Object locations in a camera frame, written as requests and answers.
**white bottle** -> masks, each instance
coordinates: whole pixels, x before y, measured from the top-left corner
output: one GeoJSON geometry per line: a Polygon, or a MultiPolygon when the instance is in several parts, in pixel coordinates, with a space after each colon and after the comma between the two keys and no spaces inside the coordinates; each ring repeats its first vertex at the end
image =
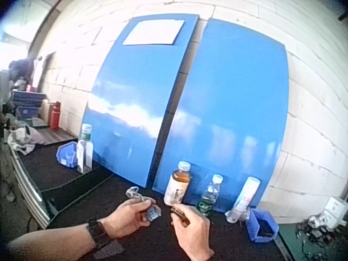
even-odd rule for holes
{"type": "Polygon", "coordinates": [[[81,135],[77,142],[77,170],[87,173],[92,170],[93,143],[91,141],[92,125],[82,124],[81,135]]]}
{"type": "Polygon", "coordinates": [[[168,206],[181,203],[190,182],[190,163],[180,161],[178,169],[170,176],[167,190],[164,194],[164,203],[168,206]]]}
{"type": "Polygon", "coordinates": [[[236,223],[242,214],[246,212],[247,207],[249,206],[259,185],[260,180],[254,177],[248,177],[233,208],[225,213],[227,222],[236,223]]]}

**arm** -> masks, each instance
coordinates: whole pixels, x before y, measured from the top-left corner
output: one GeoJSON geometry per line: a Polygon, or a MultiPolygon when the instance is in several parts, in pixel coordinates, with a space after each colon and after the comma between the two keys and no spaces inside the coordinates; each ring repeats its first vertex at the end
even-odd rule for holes
{"type": "Polygon", "coordinates": [[[10,242],[8,249],[16,260],[77,260],[95,247],[86,226],[28,233],[10,242]]]}
{"type": "MultiPolygon", "coordinates": [[[[99,222],[112,239],[122,238],[150,225],[144,211],[155,203],[153,199],[127,200],[99,222]]],[[[8,250],[18,260],[77,260],[95,247],[86,226],[31,232],[10,242],[8,250]]]]}
{"type": "Polygon", "coordinates": [[[175,204],[174,207],[181,210],[190,221],[187,225],[182,223],[176,214],[171,214],[179,246],[192,261],[210,260],[214,255],[214,251],[209,247],[210,221],[194,207],[182,204],[175,204]]]}

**white paper sheet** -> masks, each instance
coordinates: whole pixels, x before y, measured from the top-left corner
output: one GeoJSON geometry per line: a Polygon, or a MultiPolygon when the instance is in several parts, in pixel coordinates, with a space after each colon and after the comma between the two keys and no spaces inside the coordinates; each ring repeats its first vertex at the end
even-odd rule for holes
{"type": "Polygon", "coordinates": [[[171,45],[184,20],[161,19],[139,22],[127,36],[123,45],[171,45]]]}

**blue panel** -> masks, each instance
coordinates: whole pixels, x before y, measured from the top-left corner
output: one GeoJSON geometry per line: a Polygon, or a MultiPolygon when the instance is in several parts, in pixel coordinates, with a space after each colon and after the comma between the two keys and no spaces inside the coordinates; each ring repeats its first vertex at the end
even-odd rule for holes
{"type": "Polygon", "coordinates": [[[93,125],[94,159],[145,186],[163,116],[198,16],[135,17],[106,57],[83,122],[93,125]],[[122,45],[144,20],[185,20],[173,45],[122,45]]]}
{"type": "Polygon", "coordinates": [[[196,204],[215,173],[224,176],[215,209],[230,209],[248,178],[274,170],[288,110],[288,65],[279,42],[211,19],[189,73],[154,182],[164,193],[180,160],[192,164],[186,203],[196,204]]]}

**clear plastic bottle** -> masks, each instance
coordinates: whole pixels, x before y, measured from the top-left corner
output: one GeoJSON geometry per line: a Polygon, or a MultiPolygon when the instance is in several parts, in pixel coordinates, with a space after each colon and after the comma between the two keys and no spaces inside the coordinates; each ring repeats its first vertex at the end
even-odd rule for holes
{"type": "Polygon", "coordinates": [[[220,175],[214,175],[213,181],[209,184],[205,192],[202,194],[201,199],[198,201],[196,208],[204,216],[207,216],[220,193],[220,184],[222,183],[223,177],[220,175]]]}
{"type": "Polygon", "coordinates": [[[91,141],[92,125],[82,124],[81,135],[77,142],[77,170],[87,173],[92,169],[93,143],[91,141]]]}
{"type": "Polygon", "coordinates": [[[181,203],[190,182],[190,163],[180,161],[178,169],[170,176],[167,190],[164,194],[164,203],[168,206],[181,203]]]}

